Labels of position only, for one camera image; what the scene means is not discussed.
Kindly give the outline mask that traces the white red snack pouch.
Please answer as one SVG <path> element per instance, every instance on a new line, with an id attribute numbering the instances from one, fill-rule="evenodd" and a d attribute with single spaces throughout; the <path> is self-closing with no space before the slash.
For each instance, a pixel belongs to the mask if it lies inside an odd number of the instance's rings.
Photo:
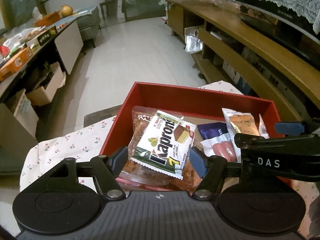
<path id="1" fill-rule="evenodd" d="M 222 108 L 223 116 L 225 117 L 228 133 L 231 137 L 236 155 L 241 155 L 241 150 L 235 144 L 234 136 L 236 133 L 244 133 L 249 135 L 259 136 L 260 133 L 255 124 L 255 119 L 251 113 L 237 112 L 232 109 Z"/>

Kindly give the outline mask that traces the white storage box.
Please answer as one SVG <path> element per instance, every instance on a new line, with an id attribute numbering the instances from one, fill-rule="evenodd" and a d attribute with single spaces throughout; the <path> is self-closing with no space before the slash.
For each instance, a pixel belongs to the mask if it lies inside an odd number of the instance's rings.
<path id="1" fill-rule="evenodd" d="M 45 70 L 34 89 L 27 94 L 33 106 L 44 106 L 52 102 L 57 90 L 64 86 L 66 74 L 55 62 Z"/>

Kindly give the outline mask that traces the orange cardboard box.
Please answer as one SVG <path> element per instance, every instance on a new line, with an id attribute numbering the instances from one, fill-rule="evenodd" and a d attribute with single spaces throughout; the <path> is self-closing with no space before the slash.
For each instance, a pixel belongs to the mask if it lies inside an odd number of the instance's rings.
<path id="1" fill-rule="evenodd" d="M 4 81 L 21 69 L 32 55 L 33 52 L 31 51 L 30 47 L 26 47 L 10 58 L 9 61 L 0 69 L 0 81 Z"/>

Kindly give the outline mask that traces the red cardboard box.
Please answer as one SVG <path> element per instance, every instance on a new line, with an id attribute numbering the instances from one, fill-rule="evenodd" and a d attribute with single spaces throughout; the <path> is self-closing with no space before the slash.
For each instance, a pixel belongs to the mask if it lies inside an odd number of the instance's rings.
<path id="1" fill-rule="evenodd" d="M 135 128 L 132 119 L 134 108 L 142 113 L 160 109 L 196 125 L 223 122 L 222 109 L 230 108 L 251 113 L 256 121 L 262 118 L 269 136 L 280 136 L 274 130 L 280 115 L 271 100 L 202 88 L 135 82 L 117 113 L 101 155 L 110 156 L 118 148 L 129 145 Z"/>

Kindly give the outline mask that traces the sausage packet white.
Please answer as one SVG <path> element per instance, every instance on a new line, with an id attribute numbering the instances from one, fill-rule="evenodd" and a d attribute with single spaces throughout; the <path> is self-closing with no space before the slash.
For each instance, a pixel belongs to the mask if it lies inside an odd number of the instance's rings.
<path id="1" fill-rule="evenodd" d="M 236 163 L 237 155 L 228 133 L 200 142 L 207 157 L 220 156 L 228 162 Z"/>

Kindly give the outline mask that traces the white plastic bin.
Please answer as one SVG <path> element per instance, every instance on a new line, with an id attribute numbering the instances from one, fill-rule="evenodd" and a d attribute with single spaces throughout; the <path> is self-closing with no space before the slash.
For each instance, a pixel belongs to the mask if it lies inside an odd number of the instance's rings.
<path id="1" fill-rule="evenodd" d="M 36 137 L 37 122 L 39 117 L 34 111 L 31 101 L 27 98 L 25 89 L 20 90 L 10 99 L 9 109 L 19 123 L 33 137 Z"/>

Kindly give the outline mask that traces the yellow pomelo fruit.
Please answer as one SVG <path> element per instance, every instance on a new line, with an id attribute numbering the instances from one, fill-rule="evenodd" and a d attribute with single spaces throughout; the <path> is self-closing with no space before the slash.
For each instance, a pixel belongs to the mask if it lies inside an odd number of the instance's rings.
<path id="1" fill-rule="evenodd" d="M 73 14 L 73 8 L 69 5 L 63 5 L 61 7 L 61 16 L 63 18 L 71 16 Z"/>

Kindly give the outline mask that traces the Kaprone wafer packet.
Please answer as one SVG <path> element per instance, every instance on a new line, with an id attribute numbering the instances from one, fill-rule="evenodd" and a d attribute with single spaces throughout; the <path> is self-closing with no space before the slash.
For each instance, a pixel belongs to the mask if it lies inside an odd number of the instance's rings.
<path id="1" fill-rule="evenodd" d="M 182 180 L 196 125 L 157 110 L 130 158 L 153 171 Z"/>

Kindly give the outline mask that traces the dark blue biscuit packet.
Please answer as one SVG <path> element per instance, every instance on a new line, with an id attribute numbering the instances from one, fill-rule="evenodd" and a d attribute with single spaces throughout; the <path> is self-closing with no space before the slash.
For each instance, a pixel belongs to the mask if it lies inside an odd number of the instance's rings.
<path id="1" fill-rule="evenodd" d="M 197 129 L 203 140 L 212 139 L 228 133 L 227 125 L 223 122 L 197 125 Z"/>

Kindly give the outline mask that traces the cherry print tablecloth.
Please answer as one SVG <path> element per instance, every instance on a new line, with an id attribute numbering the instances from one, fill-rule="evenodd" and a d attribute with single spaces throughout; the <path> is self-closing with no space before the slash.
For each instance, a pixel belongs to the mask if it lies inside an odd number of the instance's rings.
<path id="1" fill-rule="evenodd" d="M 115 118 L 115 114 L 103 117 L 86 128 L 40 142 L 30 149 L 20 176 L 20 191 L 67 157 L 85 162 L 97 156 Z M 299 231 L 308 239 L 319 237 L 319 189 L 314 183 L 298 181 L 293 183 L 293 188 L 305 199 L 308 211 Z"/>

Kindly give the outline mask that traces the silver foil bag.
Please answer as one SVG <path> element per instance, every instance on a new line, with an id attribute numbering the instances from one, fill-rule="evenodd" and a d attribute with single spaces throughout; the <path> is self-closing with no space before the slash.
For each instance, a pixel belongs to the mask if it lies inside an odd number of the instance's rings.
<path id="1" fill-rule="evenodd" d="M 185 51 L 193 54 L 203 50 L 203 42 L 196 36 L 185 35 Z"/>

